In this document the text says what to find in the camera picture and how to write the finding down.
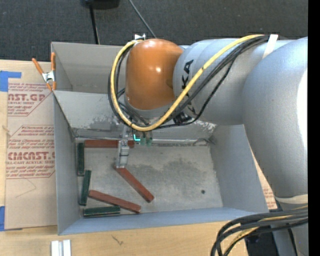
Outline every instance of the metal clamp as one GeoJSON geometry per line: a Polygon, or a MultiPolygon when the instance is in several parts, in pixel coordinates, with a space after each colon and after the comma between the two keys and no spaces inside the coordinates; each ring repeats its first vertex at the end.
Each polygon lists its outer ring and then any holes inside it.
{"type": "Polygon", "coordinates": [[[117,168],[124,168],[128,163],[129,146],[128,146],[128,127],[124,125],[122,131],[122,139],[118,142],[118,155],[115,166],[117,168]]]}
{"type": "Polygon", "coordinates": [[[46,83],[46,86],[50,91],[55,90],[57,87],[57,82],[56,82],[56,54],[54,52],[51,53],[51,71],[44,73],[43,69],[37,62],[35,58],[32,58],[32,62],[34,63],[36,69],[38,72],[42,75],[43,80],[46,83]],[[49,80],[52,80],[52,87],[49,84],[49,80]]]}

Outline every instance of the black cord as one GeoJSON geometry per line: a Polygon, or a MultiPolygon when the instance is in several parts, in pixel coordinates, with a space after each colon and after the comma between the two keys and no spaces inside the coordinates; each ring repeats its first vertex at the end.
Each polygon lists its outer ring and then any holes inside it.
{"type": "Polygon", "coordinates": [[[148,30],[151,32],[151,34],[153,35],[154,38],[157,38],[155,33],[152,31],[152,29],[149,27],[149,25],[147,24],[147,22],[145,21],[145,19],[142,17],[142,15],[140,14],[140,12],[138,11],[137,7],[134,5],[134,3],[132,2],[132,0],[129,0],[130,4],[132,5],[133,9],[135,10],[135,12],[138,14],[138,16],[140,17],[140,19],[142,20],[142,22],[144,23],[144,25],[148,28],[148,30]]]}
{"type": "Polygon", "coordinates": [[[217,85],[214,87],[213,91],[210,93],[209,97],[206,99],[206,101],[204,102],[201,110],[199,111],[199,113],[197,114],[197,116],[195,117],[195,119],[193,119],[190,122],[185,122],[185,123],[175,123],[175,124],[169,124],[169,125],[162,125],[157,127],[155,130],[157,129],[163,129],[163,128],[169,128],[169,127],[178,127],[178,126],[186,126],[186,125],[190,125],[192,123],[194,123],[195,121],[197,121],[200,116],[203,114],[206,106],[208,105],[209,101],[211,100],[211,98],[214,96],[214,94],[216,93],[216,91],[218,90],[218,88],[220,87],[220,85],[222,84],[222,82],[226,79],[228,73],[231,70],[231,67],[234,63],[234,61],[236,60],[236,58],[243,52],[247,51],[248,49],[252,48],[253,46],[256,46],[258,44],[261,44],[265,41],[268,40],[268,36],[260,36],[258,38],[253,38],[250,39],[246,42],[243,42],[241,45],[239,45],[237,48],[235,48],[234,50],[232,50],[227,57],[225,57],[210,73],[209,75],[201,82],[201,84],[199,85],[199,87],[194,91],[194,93],[179,107],[175,110],[174,113],[172,113],[172,115],[170,117],[168,117],[168,119],[166,120],[165,123],[167,123],[168,121],[170,121],[171,119],[175,118],[179,113],[181,113],[184,108],[197,96],[197,94],[208,84],[208,82],[218,73],[220,72],[227,64],[229,64],[231,62],[231,64],[229,65],[227,71],[224,73],[223,77],[219,80],[219,82],[217,83],[217,85]]]}
{"type": "Polygon", "coordinates": [[[294,234],[293,234],[291,228],[288,228],[288,234],[289,234],[289,238],[290,238],[293,250],[294,250],[294,255],[298,256],[297,246],[296,246],[296,243],[295,243],[295,237],[294,237],[294,234]]]}
{"type": "Polygon", "coordinates": [[[121,89],[120,91],[118,91],[116,97],[119,99],[120,96],[122,96],[125,93],[125,88],[121,89]]]}
{"type": "Polygon", "coordinates": [[[303,220],[308,220],[308,208],[287,210],[287,211],[281,211],[281,212],[258,213],[258,214],[244,216],[244,217],[234,219],[234,220],[228,222],[227,224],[225,224],[219,230],[217,237],[216,237],[216,242],[214,243],[212,250],[211,250],[211,255],[214,256],[216,250],[217,250],[219,256],[223,255],[222,251],[221,251],[220,243],[226,237],[228,237],[236,232],[248,230],[251,228],[261,228],[264,226],[287,224],[289,222],[297,222],[297,221],[303,221],[303,220]],[[241,224],[241,226],[231,228],[232,226],[237,225],[237,224],[241,224]]]}
{"type": "Polygon", "coordinates": [[[130,118],[130,121],[134,120],[135,122],[138,122],[139,120],[135,117],[135,115],[130,111],[129,109],[126,108],[126,105],[124,105],[121,102],[118,102],[121,110],[127,114],[127,116],[130,118]]]}
{"type": "Polygon", "coordinates": [[[261,234],[265,234],[265,233],[270,233],[270,232],[275,232],[275,231],[280,231],[280,230],[290,230],[291,228],[295,228],[301,225],[304,225],[308,223],[308,220],[300,220],[297,221],[295,223],[292,224],[288,224],[288,225],[283,225],[283,226],[278,226],[278,227],[259,227],[258,229],[254,230],[253,232],[238,238],[237,240],[235,240],[232,244],[230,244],[230,246],[228,247],[228,249],[224,252],[224,254],[222,256],[228,256],[229,253],[231,252],[231,250],[233,249],[233,247],[242,239],[247,238],[247,237],[252,237],[252,236],[258,236],[261,234]]]}
{"type": "Polygon", "coordinates": [[[93,8],[92,4],[89,5],[89,9],[90,9],[90,16],[91,16],[95,44],[100,45],[100,40],[99,40],[98,30],[97,30],[97,25],[96,25],[95,12],[94,12],[94,8],[93,8]]]}
{"type": "Polygon", "coordinates": [[[171,115],[171,117],[168,118],[168,121],[175,117],[175,115],[178,115],[181,111],[184,110],[184,108],[189,105],[189,103],[198,95],[198,93],[208,84],[208,82],[218,73],[220,72],[229,62],[234,62],[234,60],[243,52],[249,50],[250,48],[261,44],[263,42],[268,41],[269,37],[266,35],[258,36],[252,39],[249,39],[243,43],[241,43],[239,46],[234,48],[228,56],[226,56],[218,65],[209,73],[209,75],[201,82],[201,84],[195,89],[195,91],[188,97],[188,99],[179,107],[176,109],[176,112],[174,115],[171,115]]]}

